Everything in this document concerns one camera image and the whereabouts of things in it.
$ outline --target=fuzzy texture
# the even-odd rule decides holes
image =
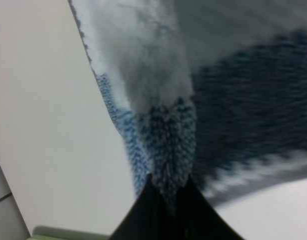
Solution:
[[[307,0],[72,4],[137,194],[148,173],[173,207],[189,173],[216,199],[307,167]]]
[[[190,100],[179,99],[170,108],[153,107],[136,124],[152,164],[152,183],[169,206],[176,204],[176,192],[191,173],[196,148],[196,113]]]
[[[192,82],[172,0],[73,0],[82,40],[129,156],[175,206],[195,152]]]
[[[97,76],[106,73],[116,104],[144,113],[192,94],[173,0],[73,0]]]

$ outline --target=green object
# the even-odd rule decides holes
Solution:
[[[35,235],[35,236],[32,236],[31,238],[28,238],[28,240],[64,240],[64,239],[54,238],[54,237],[49,237],[49,236]]]

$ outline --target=white fuzzy fabric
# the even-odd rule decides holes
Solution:
[[[173,0],[73,0],[95,74],[118,107],[145,112],[192,94]]]
[[[260,181],[267,176],[274,176],[286,171],[295,171],[307,166],[307,151],[294,150],[288,154],[287,158],[279,155],[268,154],[262,159],[267,159],[269,164],[264,165],[259,159],[249,159],[250,169],[246,170],[241,163],[236,162],[232,168],[234,175],[219,169],[217,180],[207,176],[205,179],[206,187],[202,194],[207,199],[214,198],[219,193],[224,193],[231,187],[244,186],[251,181]]]

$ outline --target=dark blue knit pattern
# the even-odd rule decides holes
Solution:
[[[179,187],[192,170],[196,147],[196,113],[191,100],[172,107],[152,107],[138,118],[139,139],[152,163],[152,182],[174,206]]]
[[[307,150],[307,33],[238,52],[193,76],[197,112],[192,176],[200,188],[217,168]]]

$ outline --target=black object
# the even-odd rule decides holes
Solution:
[[[191,179],[176,195],[172,214],[151,176],[109,240],[242,240],[207,203]]]

